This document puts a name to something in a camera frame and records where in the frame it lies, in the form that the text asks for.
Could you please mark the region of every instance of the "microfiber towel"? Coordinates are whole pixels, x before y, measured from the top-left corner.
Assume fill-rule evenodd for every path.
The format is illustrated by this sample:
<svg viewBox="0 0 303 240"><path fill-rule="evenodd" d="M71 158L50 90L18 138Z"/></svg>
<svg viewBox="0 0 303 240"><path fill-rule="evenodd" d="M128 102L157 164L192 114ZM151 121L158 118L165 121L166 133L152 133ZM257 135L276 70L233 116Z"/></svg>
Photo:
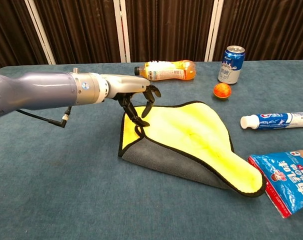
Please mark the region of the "microfiber towel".
<svg viewBox="0 0 303 240"><path fill-rule="evenodd" d="M141 115L144 106L136 106ZM118 155L123 160L205 185L258 197L264 176L234 153L229 132L203 102L154 106L137 127L123 115Z"/></svg>

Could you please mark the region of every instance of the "curtain fold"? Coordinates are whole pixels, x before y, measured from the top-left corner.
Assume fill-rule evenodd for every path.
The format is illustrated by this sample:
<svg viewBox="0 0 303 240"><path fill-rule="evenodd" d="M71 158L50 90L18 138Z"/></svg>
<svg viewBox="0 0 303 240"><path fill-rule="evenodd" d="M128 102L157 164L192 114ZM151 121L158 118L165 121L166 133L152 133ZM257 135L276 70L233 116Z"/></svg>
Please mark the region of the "curtain fold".
<svg viewBox="0 0 303 240"><path fill-rule="evenodd" d="M48 64L23 0L0 0L0 68Z"/></svg>
<svg viewBox="0 0 303 240"><path fill-rule="evenodd" d="M303 60L303 0L224 0L213 61L230 45L245 60Z"/></svg>
<svg viewBox="0 0 303 240"><path fill-rule="evenodd" d="M204 61L214 0L126 0L132 62Z"/></svg>
<svg viewBox="0 0 303 240"><path fill-rule="evenodd" d="M57 64L120 62L112 0L34 0Z"/></svg>

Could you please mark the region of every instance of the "table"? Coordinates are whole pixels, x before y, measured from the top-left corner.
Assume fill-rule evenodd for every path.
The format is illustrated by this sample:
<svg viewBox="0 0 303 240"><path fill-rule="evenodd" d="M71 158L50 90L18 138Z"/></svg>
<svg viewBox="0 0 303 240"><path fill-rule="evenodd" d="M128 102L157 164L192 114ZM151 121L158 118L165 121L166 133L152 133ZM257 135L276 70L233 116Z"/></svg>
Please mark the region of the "table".
<svg viewBox="0 0 303 240"><path fill-rule="evenodd" d="M48 71L134 75L142 63L8 66L0 74ZM303 128L251 130L240 118L303 112L303 60L245 61L227 101L213 96L219 62L197 62L192 81L154 82L160 106L202 101L229 130L234 151L303 149ZM145 104L143 95L134 105ZM65 108L34 111L60 120ZM153 171L118 157L123 110L108 99L75 106L65 128L18 112L0 118L0 239L303 240L303 209L282 219L266 194L248 198Z"/></svg>

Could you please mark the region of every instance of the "blue and white can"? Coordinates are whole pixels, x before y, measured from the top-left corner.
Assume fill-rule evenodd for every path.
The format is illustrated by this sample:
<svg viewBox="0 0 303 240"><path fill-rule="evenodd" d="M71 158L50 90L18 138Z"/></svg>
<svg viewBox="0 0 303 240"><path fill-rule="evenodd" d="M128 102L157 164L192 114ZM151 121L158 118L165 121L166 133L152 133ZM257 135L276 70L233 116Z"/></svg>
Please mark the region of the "blue and white can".
<svg viewBox="0 0 303 240"><path fill-rule="evenodd" d="M244 60L245 49L243 47L228 46L222 57L218 80L226 84L237 83Z"/></svg>

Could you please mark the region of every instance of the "white tube cap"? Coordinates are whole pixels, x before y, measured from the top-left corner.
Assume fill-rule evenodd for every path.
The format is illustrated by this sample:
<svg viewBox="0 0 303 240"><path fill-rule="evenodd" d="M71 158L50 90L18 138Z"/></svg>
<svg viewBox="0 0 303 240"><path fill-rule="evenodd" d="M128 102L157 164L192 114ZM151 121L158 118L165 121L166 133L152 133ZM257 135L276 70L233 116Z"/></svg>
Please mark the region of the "white tube cap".
<svg viewBox="0 0 303 240"><path fill-rule="evenodd" d="M257 129L260 125L260 119L257 115L243 116L240 119L240 126L243 129L252 128Z"/></svg>

